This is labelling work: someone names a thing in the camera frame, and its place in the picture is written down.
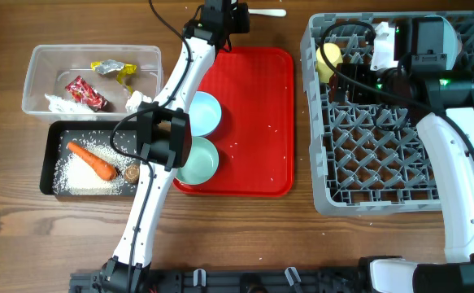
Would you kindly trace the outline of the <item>white plastic spoon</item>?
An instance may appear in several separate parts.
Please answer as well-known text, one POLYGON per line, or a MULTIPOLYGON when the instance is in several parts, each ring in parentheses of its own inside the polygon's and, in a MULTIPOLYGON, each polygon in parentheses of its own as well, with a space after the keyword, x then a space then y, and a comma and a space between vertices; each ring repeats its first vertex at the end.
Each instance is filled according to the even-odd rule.
POLYGON ((285 17, 287 12, 284 9, 249 9, 251 15, 264 15, 271 17, 285 17))

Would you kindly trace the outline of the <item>light blue bowl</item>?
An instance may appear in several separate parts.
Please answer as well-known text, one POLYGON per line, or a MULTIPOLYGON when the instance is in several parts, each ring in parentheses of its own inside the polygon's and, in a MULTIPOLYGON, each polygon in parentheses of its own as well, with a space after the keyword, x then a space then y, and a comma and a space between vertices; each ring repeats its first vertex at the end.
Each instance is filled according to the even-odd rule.
POLYGON ((189 108, 191 134, 205 137, 219 125, 222 109, 219 101, 211 94, 197 91, 189 108))

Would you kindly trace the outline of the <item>yellow candy wrapper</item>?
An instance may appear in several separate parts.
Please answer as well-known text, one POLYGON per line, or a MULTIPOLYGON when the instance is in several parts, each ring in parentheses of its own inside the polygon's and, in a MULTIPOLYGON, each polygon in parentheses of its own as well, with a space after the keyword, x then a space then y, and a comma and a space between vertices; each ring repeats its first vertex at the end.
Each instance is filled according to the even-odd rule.
POLYGON ((135 64, 130 64, 130 63, 125 63, 125 67, 123 70, 119 72, 110 72, 106 75, 102 76, 112 76, 115 75, 115 80, 124 87, 125 90, 127 90, 130 94, 133 93, 133 88, 127 83, 127 79, 134 75, 137 71, 137 65, 135 64))

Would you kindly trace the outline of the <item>green bowl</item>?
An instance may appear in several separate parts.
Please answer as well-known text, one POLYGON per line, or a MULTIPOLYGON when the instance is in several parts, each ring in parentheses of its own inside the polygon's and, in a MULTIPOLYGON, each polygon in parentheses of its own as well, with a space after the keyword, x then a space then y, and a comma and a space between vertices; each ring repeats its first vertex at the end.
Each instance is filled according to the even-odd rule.
POLYGON ((200 185, 214 176, 219 162, 219 152, 211 141, 192 137, 189 157, 185 166, 178 169, 176 179, 187 185, 200 185))

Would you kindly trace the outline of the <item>red snack wrapper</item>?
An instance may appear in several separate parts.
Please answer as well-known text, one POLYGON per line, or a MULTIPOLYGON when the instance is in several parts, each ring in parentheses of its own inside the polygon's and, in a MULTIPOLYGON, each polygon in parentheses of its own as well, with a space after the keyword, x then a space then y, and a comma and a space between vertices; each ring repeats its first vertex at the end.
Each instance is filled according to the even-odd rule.
POLYGON ((65 90, 71 94, 73 99, 94 111, 102 110, 108 101, 96 91, 82 76, 77 76, 73 81, 65 86, 65 90))

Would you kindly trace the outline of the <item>brown chestnut food scrap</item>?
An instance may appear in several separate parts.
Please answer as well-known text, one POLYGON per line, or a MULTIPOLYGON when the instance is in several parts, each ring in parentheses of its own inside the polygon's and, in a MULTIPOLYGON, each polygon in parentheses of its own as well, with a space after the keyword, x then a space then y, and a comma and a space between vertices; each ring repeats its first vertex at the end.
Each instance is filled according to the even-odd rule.
POLYGON ((129 184, 137 184, 140 177, 140 166, 138 164, 130 164, 124 170, 124 180, 129 184))

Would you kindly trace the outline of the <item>orange carrot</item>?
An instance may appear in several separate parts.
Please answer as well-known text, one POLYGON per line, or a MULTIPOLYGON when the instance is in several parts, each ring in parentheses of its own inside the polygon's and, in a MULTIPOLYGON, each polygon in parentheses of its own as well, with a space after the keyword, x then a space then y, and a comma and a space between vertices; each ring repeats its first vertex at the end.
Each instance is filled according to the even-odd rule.
POLYGON ((87 151, 82 146, 69 142, 67 149, 86 162, 103 181, 112 181, 117 177, 117 171, 113 165, 87 151))

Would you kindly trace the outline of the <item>white rice pile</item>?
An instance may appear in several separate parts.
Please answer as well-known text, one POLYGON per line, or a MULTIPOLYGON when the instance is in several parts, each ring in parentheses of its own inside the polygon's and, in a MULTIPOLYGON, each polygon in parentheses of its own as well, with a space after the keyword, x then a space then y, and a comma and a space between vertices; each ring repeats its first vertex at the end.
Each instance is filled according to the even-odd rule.
POLYGON ((115 152, 109 130, 64 130, 58 135, 52 192, 55 195, 134 195, 135 184, 124 179, 127 167, 138 161, 115 152), (102 180, 78 155, 67 149, 74 142, 115 167, 117 177, 102 180))

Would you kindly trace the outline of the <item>light blue plate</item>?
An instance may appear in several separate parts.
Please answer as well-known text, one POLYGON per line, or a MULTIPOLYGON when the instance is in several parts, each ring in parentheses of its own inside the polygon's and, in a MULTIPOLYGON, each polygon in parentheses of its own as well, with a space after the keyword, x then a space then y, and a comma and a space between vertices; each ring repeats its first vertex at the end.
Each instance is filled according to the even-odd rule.
POLYGON ((446 19, 443 19, 443 53, 446 55, 446 69, 452 70, 455 66, 456 60, 462 51, 462 42, 458 38, 452 24, 446 19))

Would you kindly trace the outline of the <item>silver foil wrapper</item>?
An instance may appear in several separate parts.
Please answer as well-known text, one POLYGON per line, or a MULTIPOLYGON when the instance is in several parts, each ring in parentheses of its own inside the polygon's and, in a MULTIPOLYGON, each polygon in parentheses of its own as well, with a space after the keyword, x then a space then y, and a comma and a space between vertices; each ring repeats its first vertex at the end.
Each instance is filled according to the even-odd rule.
POLYGON ((95 72, 101 75, 106 75, 110 72, 119 72, 123 70, 125 67, 125 63, 113 59, 108 59, 91 63, 90 66, 95 72))

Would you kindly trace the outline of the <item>small white tissue piece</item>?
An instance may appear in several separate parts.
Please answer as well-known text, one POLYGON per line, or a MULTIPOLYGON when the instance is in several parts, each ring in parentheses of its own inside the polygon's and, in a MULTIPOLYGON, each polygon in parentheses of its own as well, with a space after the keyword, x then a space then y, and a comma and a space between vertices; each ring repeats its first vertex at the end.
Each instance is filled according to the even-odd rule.
POLYGON ((132 95, 128 98, 125 103, 125 109, 127 113, 134 113, 138 110, 140 104, 152 103, 153 99, 149 96, 144 95, 142 92, 134 90, 132 95))

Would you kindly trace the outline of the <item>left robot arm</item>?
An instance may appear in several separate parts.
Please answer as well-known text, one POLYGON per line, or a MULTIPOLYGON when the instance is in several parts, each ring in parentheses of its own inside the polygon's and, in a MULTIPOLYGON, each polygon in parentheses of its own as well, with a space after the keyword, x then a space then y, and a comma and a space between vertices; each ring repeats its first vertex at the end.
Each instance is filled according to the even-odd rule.
POLYGON ((140 163, 137 193, 123 236, 91 284, 96 292, 149 292, 154 236, 167 192, 189 157, 192 135, 189 108, 219 51, 232 49, 233 34, 250 31, 249 7, 232 0, 206 0, 176 35, 181 52, 167 84, 152 102, 143 102, 130 120, 136 125, 140 163))

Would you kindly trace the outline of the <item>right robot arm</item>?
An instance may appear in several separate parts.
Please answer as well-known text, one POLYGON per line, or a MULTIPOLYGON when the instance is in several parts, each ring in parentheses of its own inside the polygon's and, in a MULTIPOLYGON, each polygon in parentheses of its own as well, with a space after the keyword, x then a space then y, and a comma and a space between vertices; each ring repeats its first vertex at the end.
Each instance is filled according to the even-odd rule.
POLYGON ((428 153, 445 226, 442 264, 365 260, 373 292, 474 292, 474 77, 455 68, 460 41, 439 15, 368 25, 371 67, 333 66, 337 101, 405 107, 428 153))

